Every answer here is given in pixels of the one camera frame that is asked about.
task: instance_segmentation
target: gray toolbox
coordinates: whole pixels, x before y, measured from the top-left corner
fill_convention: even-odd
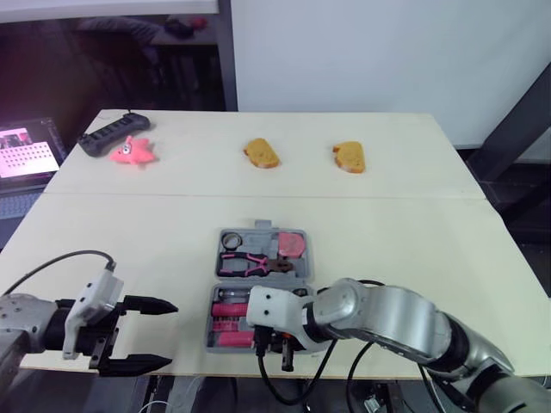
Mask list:
[[[254,229],[228,228],[220,232],[216,249],[216,276],[207,316],[205,346],[210,353],[254,353],[253,329],[246,322],[246,306],[254,286],[266,286],[311,295],[306,233],[272,227],[257,220]],[[281,352],[281,333],[270,351]],[[300,344],[295,347],[300,351]]]

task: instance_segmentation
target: toast slice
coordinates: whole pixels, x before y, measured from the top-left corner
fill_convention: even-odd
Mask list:
[[[279,165],[279,157],[266,139],[257,138],[249,142],[245,148],[245,155],[258,168],[275,168]]]
[[[365,170],[363,148],[359,142],[343,142],[335,145],[333,152],[335,152],[335,162],[339,168],[352,174],[361,174]]]

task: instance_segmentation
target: pliers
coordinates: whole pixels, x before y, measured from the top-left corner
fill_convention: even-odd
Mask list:
[[[247,260],[250,262],[256,262],[258,265],[254,268],[246,269],[245,271],[233,271],[231,269],[224,269],[224,260]],[[287,273],[293,269],[293,264],[287,260],[276,259],[270,260],[264,254],[251,254],[249,252],[221,252],[218,260],[218,276],[221,277],[251,277],[256,275],[258,277],[265,277],[272,271],[277,273]]]

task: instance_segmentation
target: monitor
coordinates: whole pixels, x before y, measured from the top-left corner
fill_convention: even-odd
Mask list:
[[[46,185],[65,157],[51,118],[0,125],[0,192]]]

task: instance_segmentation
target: wire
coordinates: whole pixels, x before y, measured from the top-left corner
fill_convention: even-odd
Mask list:
[[[352,379],[354,378],[354,371],[356,370],[356,367],[363,355],[371,348],[371,346],[373,346],[373,342],[368,342],[365,346],[363,346],[348,371],[348,377],[346,378],[346,404],[348,405],[348,410],[350,413],[354,413],[354,408],[352,407],[352,394],[350,392],[352,387]]]
[[[297,398],[284,398],[277,389],[272,385],[272,383],[269,381],[268,374],[266,373],[266,368],[264,367],[264,358],[262,356],[258,356],[258,368],[260,369],[260,375],[262,376],[262,380],[264,384],[268,387],[269,391],[274,395],[274,397],[277,399],[278,402],[285,404],[287,406],[293,406],[295,404],[298,404],[302,402],[303,400],[306,400],[308,396],[312,393],[314,387],[318,383],[319,377],[321,376],[321,373],[324,371],[325,365],[327,364],[327,361],[329,361],[329,357],[331,357],[331,353],[333,352],[333,349],[337,345],[337,340],[333,340],[331,342],[331,345],[325,352],[324,359],[321,361],[321,364],[318,367],[318,371],[316,372],[316,375],[313,377],[312,381],[308,385],[308,388],[304,393],[302,393]]]
[[[417,366],[419,367],[419,372],[421,372],[421,377],[423,377],[424,387],[427,389],[427,392],[429,393],[430,399],[435,405],[436,410],[438,410],[438,413],[446,413],[446,410],[443,408],[440,399],[436,395],[436,390],[430,385],[429,380],[427,379],[427,375],[424,372],[423,366],[421,366],[420,364],[417,364]]]
[[[362,284],[371,284],[372,286],[379,286],[379,287],[384,287],[385,286],[382,282],[375,281],[375,280],[358,280],[358,282],[360,282]]]
[[[172,411],[172,406],[163,400],[153,400],[152,402],[149,402],[148,404],[144,404],[140,410],[138,410],[138,413],[142,413],[145,409],[147,409],[152,404],[166,404],[166,407],[170,408],[170,411]]]
[[[180,404],[177,404],[176,406],[173,406],[171,409],[179,410],[181,407],[183,407],[186,404],[186,397],[188,396],[189,392],[191,391],[191,388],[193,387],[193,384],[198,380],[202,379],[202,376],[195,376],[193,380],[188,384],[188,388],[186,389],[186,392],[183,394],[183,398],[181,398],[182,402]]]
[[[416,411],[414,409],[412,409],[412,407],[407,403],[407,400],[405,400],[404,398],[402,398],[402,402],[404,402],[404,404],[406,405],[407,409],[411,412],[411,413],[416,413]]]
[[[42,269],[46,268],[46,267],[49,267],[51,266],[52,264],[55,264],[56,262],[59,262],[61,260],[64,260],[65,258],[69,258],[71,256],[83,256],[83,255],[87,255],[87,254],[91,254],[91,255],[96,255],[96,256],[102,256],[104,258],[107,259],[108,263],[107,263],[107,266],[105,267],[106,269],[109,269],[111,271],[113,271],[115,269],[115,260],[113,259],[112,256],[110,256],[109,254],[105,253],[105,252],[101,252],[101,251],[97,251],[97,250],[80,250],[80,251],[73,251],[73,252],[69,252],[67,254],[63,254],[62,256],[58,256],[56,258],[53,258],[52,260],[48,261],[48,262],[44,262],[42,265],[40,265],[39,267],[33,269],[30,273],[26,273],[25,275],[23,275],[22,278],[20,278],[18,281],[15,282],[15,284],[13,284],[10,288],[8,288],[4,294],[2,295],[8,295],[8,294],[11,294],[16,288],[18,288],[24,281],[28,280],[29,278],[31,278],[33,275],[35,275],[36,273],[38,273],[39,271],[41,271]]]

